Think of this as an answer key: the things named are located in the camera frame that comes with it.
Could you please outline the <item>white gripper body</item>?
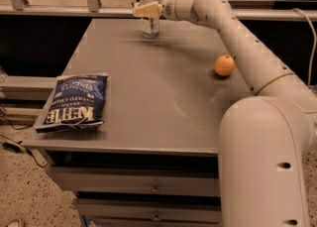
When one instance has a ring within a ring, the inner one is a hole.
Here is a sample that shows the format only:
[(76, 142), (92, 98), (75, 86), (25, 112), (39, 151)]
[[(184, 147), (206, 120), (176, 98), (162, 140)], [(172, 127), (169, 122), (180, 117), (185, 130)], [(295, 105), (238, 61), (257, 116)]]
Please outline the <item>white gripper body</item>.
[(195, 21), (194, 0), (161, 0), (162, 14), (171, 21)]

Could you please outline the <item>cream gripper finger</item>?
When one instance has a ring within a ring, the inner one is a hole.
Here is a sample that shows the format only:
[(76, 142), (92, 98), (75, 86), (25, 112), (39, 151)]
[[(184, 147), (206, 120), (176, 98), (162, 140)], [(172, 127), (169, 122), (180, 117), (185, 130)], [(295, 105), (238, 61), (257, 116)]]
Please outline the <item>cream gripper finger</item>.
[(158, 2), (136, 3), (133, 7), (133, 15), (137, 18), (159, 18), (161, 14), (162, 7)]

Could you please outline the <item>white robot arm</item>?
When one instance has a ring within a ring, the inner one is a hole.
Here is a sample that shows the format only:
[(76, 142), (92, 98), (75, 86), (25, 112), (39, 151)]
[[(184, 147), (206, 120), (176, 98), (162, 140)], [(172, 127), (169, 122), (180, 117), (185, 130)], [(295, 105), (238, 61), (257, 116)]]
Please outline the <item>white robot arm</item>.
[(302, 157), (317, 146), (317, 96), (235, 16), (228, 0), (137, 3), (137, 17), (165, 16), (218, 32), (251, 96), (219, 128), (223, 227), (310, 227)]

